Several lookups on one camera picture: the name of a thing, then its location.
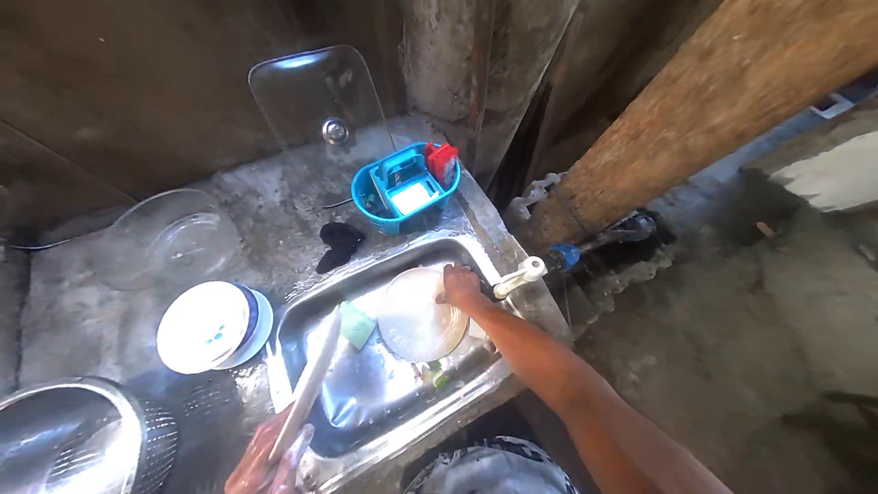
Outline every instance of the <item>sponge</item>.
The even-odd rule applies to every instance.
[[[342,336],[358,351],[362,350],[366,340],[375,330],[375,320],[347,301],[339,305],[339,311],[342,313]]]

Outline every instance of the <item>white plate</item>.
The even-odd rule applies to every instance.
[[[240,364],[252,359],[269,340],[271,334],[271,326],[274,325],[274,312],[271,310],[271,303],[265,295],[257,292],[253,288],[248,288],[256,302],[259,304],[259,317],[256,319],[256,327],[250,338],[241,344],[237,350],[232,353],[228,359],[223,360],[221,364],[214,367],[215,369],[230,369],[238,367]]]
[[[435,303],[444,289],[443,273],[429,267],[401,272],[387,285],[378,330],[401,359],[439,360],[460,343],[468,318],[460,309]]]
[[[244,339],[250,318],[247,297],[231,283],[208,281],[176,298],[155,335],[162,362],[180,374],[208,371]]]

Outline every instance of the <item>black cloth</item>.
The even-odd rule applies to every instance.
[[[366,235],[348,223],[327,223],[320,229],[320,240],[329,246],[329,252],[317,263],[317,273],[330,272],[340,265],[346,265]]]

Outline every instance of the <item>wooden post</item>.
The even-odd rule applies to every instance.
[[[878,0],[725,0],[519,234],[579,242],[878,65]]]

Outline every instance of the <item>sink basin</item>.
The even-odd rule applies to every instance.
[[[350,301],[377,318],[385,288],[397,274],[455,262],[469,265],[489,285],[500,279],[475,236],[431,232],[344,266],[280,308],[266,360],[275,410],[291,402],[307,359],[319,348],[326,328],[321,323],[337,304]],[[469,330],[454,351],[431,363],[397,358],[377,329],[361,351],[342,338],[307,420],[314,425],[314,440],[302,468],[319,491],[335,490],[342,479],[393,456],[508,375],[493,345]]]

